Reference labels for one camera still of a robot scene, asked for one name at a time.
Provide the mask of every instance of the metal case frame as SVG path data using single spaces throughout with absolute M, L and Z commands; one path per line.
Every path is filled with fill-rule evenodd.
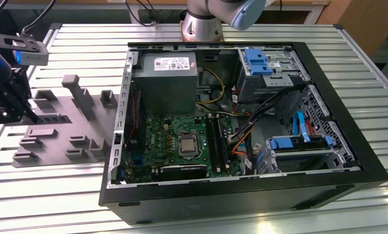
M 170 184 L 112 188 L 110 168 L 120 164 L 123 131 L 119 119 L 126 116 L 127 93 L 131 84 L 134 52 L 187 51 L 195 49 L 223 50 L 254 46 L 292 46 L 303 66 L 312 78 L 323 101 L 332 114 L 332 121 L 340 127 L 358 159 L 360 171 L 328 174 L 294 174 L 276 177 L 256 177 L 212 183 Z M 302 42 L 250 43 L 130 43 L 124 69 L 122 95 L 119 100 L 115 136 L 107 159 L 100 192 L 100 206 L 107 206 L 130 224 L 206 218 L 280 210 L 299 210 L 322 207 L 347 194 L 376 187 L 388 181 L 388 173 L 364 138 L 362 130 L 343 104 L 316 59 Z

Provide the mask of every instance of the cpu socket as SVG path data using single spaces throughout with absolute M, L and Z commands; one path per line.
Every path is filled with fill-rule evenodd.
M 179 134 L 179 156 L 186 160 L 192 160 L 199 156 L 196 133 Z

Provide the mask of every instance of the metal table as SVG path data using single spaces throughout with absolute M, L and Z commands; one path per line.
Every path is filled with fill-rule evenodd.
M 29 70 L 33 92 L 62 88 L 64 74 L 80 76 L 92 94 L 119 93 L 127 43 L 179 41 L 179 25 L 66 24 L 51 30 L 46 67 Z M 388 169 L 388 79 L 344 30 L 331 25 L 259 25 L 246 32 L 224 27 L 227 41 L 304 41 Z M 14 168 L 13 155 L 27 127 L 0 125 L 0 232 L 86 233 L 387 233 L 388 183 L 326 207 L 300 212 L 235 216 L 130 227 L 99 207 L 103 164 Z

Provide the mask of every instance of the wooden wall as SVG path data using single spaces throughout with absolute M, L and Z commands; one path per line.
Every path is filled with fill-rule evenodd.
M 388 0 L 332 0 L 318 24 L 342 24 L 359 46 L 374 55 L 388 37 Z

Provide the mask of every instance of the green motherboard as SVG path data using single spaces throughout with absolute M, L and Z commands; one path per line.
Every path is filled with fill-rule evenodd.
M 219 118 L 227 147 L 227 136 L 234 133 L 231 119 L 228 116 Z M 151 182 L 151 173 L 155 168 L 167 165 L 206 165 L 207 178 L 242 174 L 239 157 L 234 156 L 230 150 L 227 152 L 231 160 L 226 170 L 214 168 L 206 121 L 207 117 L 166 117 L 147 120 L 143 165 L 139 171 L 135 171 L 135 182 Z M 196 150 L 196 155 L 186 156 L 184 149 L 187 152 Z

